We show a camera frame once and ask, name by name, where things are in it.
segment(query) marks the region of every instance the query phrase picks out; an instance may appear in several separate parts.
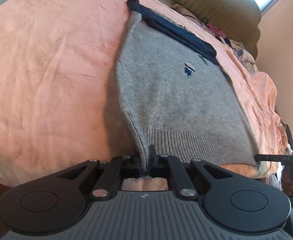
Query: wrinkled fabric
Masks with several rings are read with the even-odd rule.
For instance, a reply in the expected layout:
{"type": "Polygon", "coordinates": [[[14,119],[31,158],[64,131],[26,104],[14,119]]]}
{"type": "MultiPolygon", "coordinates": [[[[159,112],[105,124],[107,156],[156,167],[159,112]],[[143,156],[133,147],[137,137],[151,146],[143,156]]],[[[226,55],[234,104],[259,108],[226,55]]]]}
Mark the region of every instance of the wrinkled fabric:
{"type": "MultiPolygon", "coordinates": [[[[250,75],[231,48],[159,1],[139,1],[213,45],[260,153],[281,154],[286,137],[269,76],[250,75]]],[[[90,158],[108,162],[134,152],[114,76],[128,17],[126,0],[8,0],[0,6],[0,183],[15,186],[90,158]]],[[[228,167],[257,175],[254,166],[228,167]]]]}
{"type": "Polygon", "coordinates": [[[226,38],[227,36],[221,31],[218,27],[214,26],[212,23],[207,23],[206,26],[215,33],[217,36],[220,36],[222,38],[226,38]]]}
{"type": "Polygon", "coordinates": [[[255,60],[253,56],[244,49],[242,43],[236,42],[234,40],[230,40],[231,47],[237,53],[240,62],[246,68],[249,73],[258,72],[257,65],[255,64],[255,60]]]}
{"type": "MultiPolygon", "coordinates": [[[[274,107],[274,112],[280,116],[279,110],[277,108],[277,106],[274,107]]],[[[286,130],[286,124],[281,120],[281,116],[280,116],[280,123],[282,124],[282,126],[285,128],[286,130]]]]}
{"type": "Polygon", "coordinates": [[[273,186],[273,187],[282,191],[281,184],[277,180],[277,177],[274,174],[271,174],[268,177],[263,178],[263,179],[259,179],[259,180],[264,184],[268,184],[268,185],[273,186]]]}
{"type": "Polygon", "coordinates": [[[172,6],[172,9],[178,12],[179,14],[182,14],[184,17],[189,19],[191,22],[194,22],[196,25],[198,25],[200,28],[205,30],[207,33],[212,35],[213,37],[216,37],[216,34],[213,33],[205,24],[199,20],[192,12],[190,12],[188,9],[184,8],[183,5],[175,4],[172,6]]]}
{"type": "Polygon", "coordinates": [[[193,33],[176,26],[149,8],[141,5],[139,0],[128,0],[127,4],[130,11],[135,11],[141,14],[142,20],[145,21],[149,27],[178,41],[189,49],[197,52],[202,57],[211,61],[213,64],[218,64],[215,58],[217,52],[210,43],[199,39],[193,33]]]}

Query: gray ribbed plate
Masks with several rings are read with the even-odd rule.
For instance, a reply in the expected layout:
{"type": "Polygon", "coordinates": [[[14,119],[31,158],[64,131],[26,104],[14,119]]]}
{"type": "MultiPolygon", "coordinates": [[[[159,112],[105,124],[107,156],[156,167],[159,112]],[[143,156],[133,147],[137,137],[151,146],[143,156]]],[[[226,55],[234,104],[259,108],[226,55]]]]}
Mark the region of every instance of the gray ribbed plate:
{"type": "Polygon", "coordinates": [[[109,201],[95,202],[76,225],[49,236],[24,236],[9,231],[1,240],[288,240],[283,230],[260,236],[237,235],[219,228],[196,202],[171,191],[119,191],[109,201]]]}

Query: metal pin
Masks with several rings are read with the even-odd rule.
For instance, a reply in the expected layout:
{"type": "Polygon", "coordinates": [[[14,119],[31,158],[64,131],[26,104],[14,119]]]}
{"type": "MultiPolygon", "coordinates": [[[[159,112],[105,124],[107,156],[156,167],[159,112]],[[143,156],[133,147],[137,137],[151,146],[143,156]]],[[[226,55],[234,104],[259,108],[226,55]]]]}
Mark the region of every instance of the metal pin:
{"type": "Polygon", "coordinates": [[[191,188],[184,188],[180,191],[180,194],[184,197],[193,197],[197,192],[191,188]]]}
{"type": "Polygon", "coordinates": [[[105,189],[96,189],[92,192],[92,195],[95,197],[106,197],[109,194],[109,192],[105,189]]]}

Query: sweater ribbed hem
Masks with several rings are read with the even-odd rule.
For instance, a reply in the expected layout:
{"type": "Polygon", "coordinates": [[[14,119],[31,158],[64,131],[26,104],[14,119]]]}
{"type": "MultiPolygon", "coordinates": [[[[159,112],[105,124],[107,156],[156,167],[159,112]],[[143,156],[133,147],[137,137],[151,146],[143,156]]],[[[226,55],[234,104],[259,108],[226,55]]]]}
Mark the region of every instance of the sweater ribbed hem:
{"type": "Polygon", "coordinates": [[[222,138],[220,135],[181,131],[144,129],[148,144],[154,144],[157,154],[168,154],[178,157],[182,162],[189,163],[194,158],[199,158],[215,165],[243,163],[237,158],[242,149],[235,149],[232,138],[222,138]]]}

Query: bed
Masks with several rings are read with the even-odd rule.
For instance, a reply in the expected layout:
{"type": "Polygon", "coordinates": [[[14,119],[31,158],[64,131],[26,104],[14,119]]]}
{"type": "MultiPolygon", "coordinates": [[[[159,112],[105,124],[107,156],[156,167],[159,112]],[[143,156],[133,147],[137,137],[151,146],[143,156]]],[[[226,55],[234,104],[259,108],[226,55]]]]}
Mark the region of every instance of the bed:
{"type": "MultiPolygon", "coordinates": [[[[0,6],[0,183],[16,186],[87,159],[102,163],[136,145],[118,103],[115,62],[127,0],[8,0],[0,6]]],[[[141,4],[212,44],[260,153],[283,154],[276,88],[231,48],[158,0],[141,4]]],[[[221,165],[252,178],[277,166],[221,165]]]]}

